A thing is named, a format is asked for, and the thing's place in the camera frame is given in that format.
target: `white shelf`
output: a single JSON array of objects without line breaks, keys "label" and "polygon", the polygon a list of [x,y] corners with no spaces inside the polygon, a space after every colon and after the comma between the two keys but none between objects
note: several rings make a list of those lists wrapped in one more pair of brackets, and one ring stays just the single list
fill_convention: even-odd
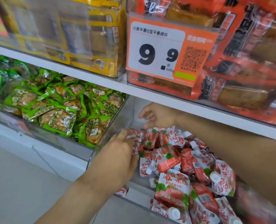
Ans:
[{"label": "white shelf", "polygon": [[101,86],[105,86],[114,90],[118,90],[123,93],[127,93],[149,101],[170,106],[185,112],[192,113],[197,116],[201,116],[201,117],[211,119],[223,124],[227,124],[236,128],[250,131],[262,136],[276,139],[275,126],[261,123],[259,121],[251,120],[245,117],[241,117],[239,115],[228,113],[226,111],[215,109],[213,107],[208,107],[206,106],[207,102],[195,103],[192,101],[186,101],[180,98],[175,98],[173,96],[154,92],[145,88],[127,85],[127,78],[125,74],[119,77],[118,79],[110,79],[102,75],[94,74],[92,72],[80,70],[64,64],[45,60],[36,56],[14,51],[12,49],[4,48],[1,46],[0,46],[0,54],[11,58],[15,58],[30,64],[34,64],[39,67],[44,67],[66,75],[70,75],[85,81],[89,81]]}]

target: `price number 9.9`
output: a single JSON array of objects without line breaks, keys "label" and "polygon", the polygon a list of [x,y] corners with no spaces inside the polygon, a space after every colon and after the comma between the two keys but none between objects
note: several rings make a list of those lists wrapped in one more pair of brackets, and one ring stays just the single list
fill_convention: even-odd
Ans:
[{"label": "price number 9.9", "polygon": [[[143,44],[139,50],[140,58],[139,63],[144,65],[150,65],[155,59],[155,48],[150,44]],[[166,60],[169,62],[174,62],[178,58],[177,49],[169,49],[167,52]]]}]

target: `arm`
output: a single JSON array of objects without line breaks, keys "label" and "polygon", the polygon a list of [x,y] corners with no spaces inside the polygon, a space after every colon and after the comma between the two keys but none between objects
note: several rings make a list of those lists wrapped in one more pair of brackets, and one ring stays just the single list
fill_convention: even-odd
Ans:
[{"label": "arm", "polygon": [[235,173],[276,205],[276,140],[156,103],[140,118],[144,128],[179,126],[204,141]]},{"label": "arm", "polygon": [[67,192],[35,224],[88,224],[106,201],[132,177],[139,155],[131,158],[127,130],[114,135]]}]

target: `hand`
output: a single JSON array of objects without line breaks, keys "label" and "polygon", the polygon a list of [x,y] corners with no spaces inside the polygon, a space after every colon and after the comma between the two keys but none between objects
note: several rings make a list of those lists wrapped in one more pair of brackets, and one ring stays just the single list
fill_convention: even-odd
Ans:
[{"label": "hand", "polygon": [[151,103],[143,108],[139,118],[149,120],[144,124],[143,129],[147,130],[154,127],[168,128],[177,124],[176,120],[182,111],[160,105],[157,103]]},{"label": "hand", "polygon": [[95,193],[110,197],[132,178],[139,155],[131,158],[134,140],[127,135],[126,129],[113,135],[84,173]]}]

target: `white floor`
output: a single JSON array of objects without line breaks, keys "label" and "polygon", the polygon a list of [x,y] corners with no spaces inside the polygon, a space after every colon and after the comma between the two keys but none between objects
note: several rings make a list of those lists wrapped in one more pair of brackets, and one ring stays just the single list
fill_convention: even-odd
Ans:
[{"label": "white floor", "polygon": [[[0,224],[32,224],[70,183],[0,148]],[[92,223],[169,222],[114,196]]]}]

